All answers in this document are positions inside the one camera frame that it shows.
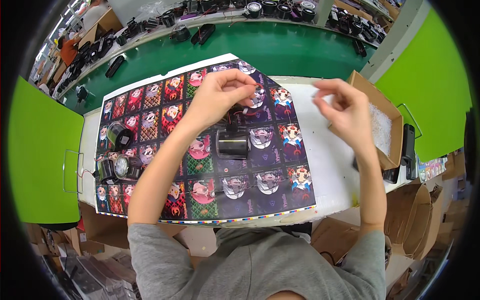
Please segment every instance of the anime character illustration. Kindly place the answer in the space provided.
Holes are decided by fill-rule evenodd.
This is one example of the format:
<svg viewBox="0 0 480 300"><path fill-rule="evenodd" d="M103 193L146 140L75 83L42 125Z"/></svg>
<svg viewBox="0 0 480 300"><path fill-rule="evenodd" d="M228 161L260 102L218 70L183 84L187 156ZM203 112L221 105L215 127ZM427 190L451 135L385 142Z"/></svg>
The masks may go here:
<svg viewBox="0 0 480 300"><path fill-rule="evenodd" d="M188 191L192 219L206 220L218 216L213 178L189 180Z"/></svg>
<svg viewBox="0 0 480 300"><path fill-rule="evenodd" d="M123 113L125 112L126 98L127 98L127 94L123 94L118 96L117 99L115 99L115 105L113 106L113 112L112 112L112 119L123 116Z"/></svg>
<svg viewBox="0 0 480 300"><path fill-rule="evenodd" d="M136 112L140 109L140 102L142 101L142 96L144 94L144 87L139 87L130 91L127 103L127 113Z"/></svg>
<svg viewBox="0 0 480 300"><path fill-rule="evenodd" d="M248 154L252 167L265 167L280 163L280 153L274 143L274 128L272 125L265 127L249 128Z"/></svg>
<svg viewBox="0 0 480 300"><path fill-rule="evenodd" d="M255 214L254 206L248 192L248 175L221 177L223 194L217 195L219 217L224 219L240 218Z"/></svg>
<svg viewBox="0 0 480 300"><path fill-rule="evenodd" d="M233 68L233 64L231 62L222 63L216 66L212 66L212 72L218 72L223 70L229 70Z"/></svg>
<svg viewBox="0 0 480 300"><path fill-rule="evenodd" d="M162 128L160 135L167 137L175 126L180 122L183 116L183 104L175 104L169 107L162 108Z"/></svg>
<svg viewBox="0 0 480 300"><path fill-rule="evenodd" d="M270 94L275 105L275 117L277 120L292 120L297 117L292 95L289 91L283 87L271 88Z"/></svg>
<svg viewBox="0 0 480 300"><path fill-rule="evenodd" d="M108 201L110 202L111 212L114 214L124 214L121 204L120 185L113 184L108 186Z"/></svg>
<svg viewBox="0 0 480 300"><path fill-rule="evenodd" d="M100 130L98 132L97 149L102 153L105 152L108 145L107 127L108 125L100 126Z"/></svg>
<svg viewBox="0 0 480 300"><path fill-rule="evenodd" d="M188 148L187 175L213 172L210 135L197 137Z"/></svg>
<svg viewBox="0 0 480 300"><path fill-rule="evenodd" d="M304 160L307 158L300 127L297 123L279 124L278 131L283 143L285 161Z"/></svg>
<svg viewBox="0 0 480 300"><path fill-rule="evenodd" d="M152 161L155 153L156 153L156 143L140 146L140 160L145 166L147 166Z"/></svg>
<svg viewBox="0 0 480 300"><path fill-rule="evenodd" d="M160 105L162 95L163 82L157 82L147 85L145 89L144 109L152 108Z"/></svg>
<svg viewBox="0 0 480 300"><path fill-rule="evenodd" d="M174 182L170 186L161 218L167 220L188 218L187 204L185 202L185 184L183 181Z"/></svg>
<svg viewBox="0 0 480 300"><path fill-rule="evenodd" d="M187 98L193 98L195 91L202 84L202 81L205 79L206 75L206 68L188 73Z"/></svg>
<svg viewBox="0 0 480 300"><path fill-rule="evenodd" d="M135 184L123 184L123 203L125 204L125 214L128 212L128 203L130 203L130 197L132 196Z"/></svg>
<svg viewBox="0 0 480 300"><path fill-rule="evenodd" d="M136 143L138 141L138 124L140 120L140 115L134 115L130 117L126 117L124 122L125 125L133 132L133 140L131 144Z"/></svg>
<svg viewBox="0 0 480 300"><path fill-rule="evenodd" d="M303 208L315 204L312 176L307 165L287 167L292 190L293 208Z"/></svg>
<svg viewBox="0 0 480 300"><path fill-rule="evenodd" d="M164 101L177 101L183 99L183 75L165 81Z"/></svg>
<svg viewBox="0 0 480 300"><path fill-rule="evenodd" d="M253 106L248 107L244 115L247 124L266 122L272 120L272 114L267 107L265 90L261 84L255 90L255 98L252 99Z"/></svg>
<svg viewBox="0 0 480 300"><path fill-rule="evenodd" d="M291 208L291 201L287 199L287 193L291 192L282 169L258 172L253 175L258 189L252 189L252 192L256 193L255 200L259 214L280 213Z"/></svg>
<svg viewBox="0 0 480 300"><path fill-rule="evenodd" d="M154 140L158 137L158 115L158 109L146 111L142 114L140 142Z"/></svg>
<svg viewBox="0 0 480 300"><path fill-rule="evenodd" d="M96 206L99 212L109 213L110 207L107 201L107 192L105 190L105 185L97 184L96 185Z"/></svg>
<svg viewBox="0 0 480 300"><path fill-rule="evenodd" d="M105 104L103 105L102 122L108 121L112 117L112 106L113 106L113 99L110 99L109 101L105 102Z"/></svg>
<svg viewBox="0 0 480 300"><path fill-rule="evenodd" d="M138 148L137 147L128 148L126 150L123 150L122 153L127 155L127 156L135 157L135 156L137 156Z"/></svg>

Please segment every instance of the black cylindrical speaker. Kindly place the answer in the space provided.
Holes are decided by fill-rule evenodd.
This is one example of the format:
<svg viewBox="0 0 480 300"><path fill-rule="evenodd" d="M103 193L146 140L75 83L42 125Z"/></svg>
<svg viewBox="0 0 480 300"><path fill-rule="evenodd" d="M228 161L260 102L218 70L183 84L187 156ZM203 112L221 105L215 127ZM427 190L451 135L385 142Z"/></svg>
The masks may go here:
<svg viewBox="0 0 480 300"><path fill-rule="evenodd" d="M115 145L114 151L126 149L133 139L133 132L122 122L115 121L107 130L107 138Z"/></svg>
<svg viewBox="0 0 480 300"><path fill-rule="evenodd" d="M162 16L162 22L166 27L172 27L175 25L175 16L173 14L164 14Z"/></svg>
<svg viewBox="0 0 480 300"><path fill-rule="evenodd" d="M258 17L260 17L262 6L258 2L250 2L247 4L247 10L252 19L257 19Z"/></svg>
<svg viewBox="0 0 480 300"><path fill-rule="evenodd" d="M315 15L316 15L315 11L309 8L304 8L301 11L302 20L307 23L310 23L311 21L313 21L313 18L315 18Z"/></svg>
<svg viewBox="0 0 480 300"><path fill-rule="evenodd" d="M350 29L352 30L352 34L354 36L358 36L363 31L363 26L358 24L358 23L353 22L352 27L350 27Z"/></svg>
<svg viewBox="0 0 480 300"><path fill-rule="evenodd" d="M262 1L262 9L264 11L264 16L275 17L276 5L277 3L275 1L271 1L271 0Z"/></svg>
<svg viewBox="0 0 480 300"><path fill-rule="evenodd" d="M98 179L101 184L114 184L118 181L115 175L113 160L103 158L98 162Z"/></svg>
<svg viewBox="0 0 480 300"><path fill-rule="evenodd" d="M248 133L246 131L217 131L216 151L220 158L246 159L248 155Z"/></svg>
<svg viewBox="0 0 480 300"><path fill-rule="evenodd" d="M276 7L276 17L280 20L289 20L292 9L286 4L279 4Z"/></svg>
<svg viewBox="0 0 480 300"><path fill-rule="evenodd" d="M115 175L122 180L136 181L143 172L142 161L138 157L120 154L114 163Z"/></svg>

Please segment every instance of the white-haired character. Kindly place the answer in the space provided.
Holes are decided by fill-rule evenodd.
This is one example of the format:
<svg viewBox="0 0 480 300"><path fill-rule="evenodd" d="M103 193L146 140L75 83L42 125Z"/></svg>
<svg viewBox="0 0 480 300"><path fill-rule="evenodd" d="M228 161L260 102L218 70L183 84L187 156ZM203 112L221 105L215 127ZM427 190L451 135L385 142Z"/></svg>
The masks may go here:
<svg viewBox="0 0 480 300"><path fill-rule="evenodd" d="M310 192L310 187L312 186L312 176L310 172L304 168L300 167L295 170L295 173L292 175L292 191L293 189L301 189L301 190L308 190Z"/></svg>
<svg viewBox="0 0 480 300"><path fill-rule="evenodd" d="M250 142L258 149L267 148L273 138L273 130L271 127L259 127L249 129Z"/></svg>
<svg viewBox="0 0 480 300"><path fill-rule="evenodd" d="M292 96L286 89L279 88L273 95L273 98L275 99L275 105L279 104L285 107L288 106L289 109L292 109Z"/></svg>
<svg viewBox="0 0 480 300"><path fill-rule="evenodd" d="M223 192L230 199L237 199L243 196L246 182L243 176L233 176L222 179Z"/></svg>
<svg viewBox="0 0 480 300"><path fill-rule="evenodd" d="M298 128L295 125L288 125L284 130L283 130L283 146L285 144L291 144L294 146L298 146L301 148L301 142L302 141L302 136L300 132L300 128Z"/></svg>
<svg viewBox="0 0 480 300"><path fill-rule="evenodd" d="M266 194L270 195L278 190L280 184L280 175L276 173L257 173L257 185L258 189Z"/></svg>

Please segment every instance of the worker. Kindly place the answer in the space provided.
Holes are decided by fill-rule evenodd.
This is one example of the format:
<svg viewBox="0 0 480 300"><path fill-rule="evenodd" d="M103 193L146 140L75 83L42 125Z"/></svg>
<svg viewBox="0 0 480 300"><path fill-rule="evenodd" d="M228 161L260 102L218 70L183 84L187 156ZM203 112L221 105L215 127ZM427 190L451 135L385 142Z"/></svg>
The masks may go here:
<svg viewBox="0 0 480 300"><path fill-rule="evenodd" d="M128 206L128 240L142 298L385 299L386 195L369 100L340 79L315 82L313 103L353 149L360 172L359 238L341 268L300 234L269 227L221 228L217 251L194 271L185 248L156 226L190 143L235 103L252 106L254 84L237 69L208 74L138 180ZM329 94L332 104L323 99Z"/></svg>
<svg viewBox="0 0 480 300"><path fill-rule="evenodd" d="M65 40L65 36L61 36L59 38L59 49L60 49L60 57L63 59L63 62L68 66L72 64L72 61L75 59L78 53L78 44L82 38L77 36L70 40Z"/></svg>
<svg viewBox="0 0 480 300"><path fill-rule="evenodd" d="M44 92L47 95L50 95L50 90L46 84L43 84L39 80L37 80L35 81L35 85L38 87L40 91Z"/></svg>
<svg viewBox="0 0 480 300"><path fill-rule="evenodd" d="M92 0L83 17L85 31L89 31L107 10L108 2L106 0Z"/></svg>

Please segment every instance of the cardboard box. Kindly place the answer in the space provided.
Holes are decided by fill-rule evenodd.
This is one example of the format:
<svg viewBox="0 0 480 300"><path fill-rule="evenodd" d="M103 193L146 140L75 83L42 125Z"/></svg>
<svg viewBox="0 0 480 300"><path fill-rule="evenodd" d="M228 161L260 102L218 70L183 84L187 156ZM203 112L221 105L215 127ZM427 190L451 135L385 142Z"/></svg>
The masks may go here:
<svg viewBox="0 0 480 300"><path fill-rule="evenodd" d="M123 249L129 248L126 218L100 215L95 212L94 207L86 203L79 202L79 205L88 240ZM158 223L158 226L170 237L186 228L183 225L164 223Z"/></svg>
<svg viewBox="0 0 480 300"><path fill-rule="evenodd" d="M105 252L105 246L87 239L85 231L79 228L72 228L64 231L72 247L77 251L78 255L93 255Z"/></svg>
<svg viewBox="0 0 480 300"><path fill-rule="evenodd" d="M383 170L393 169L400 166L400 159L402 158L402 143L403 143L403 116L395 107L395 105L388 100L385 95L380 92L375 85L363 78L357 71L353 71L347 82L364 92L369 101L376 105L379 110L386 114L392 120L392 129L390 135L392 141L390 143L390 154L387 156L380 149L377 148L380 166ZM330 130L338 135L338 132L330 124Z"/></svg>
<svg viewBox="0 0 480 300"><path fill-rule="evenodd" d="M442 187L409 184L387 194L384 231L393 253L421 260L435 244L442 217Z"/></svg>

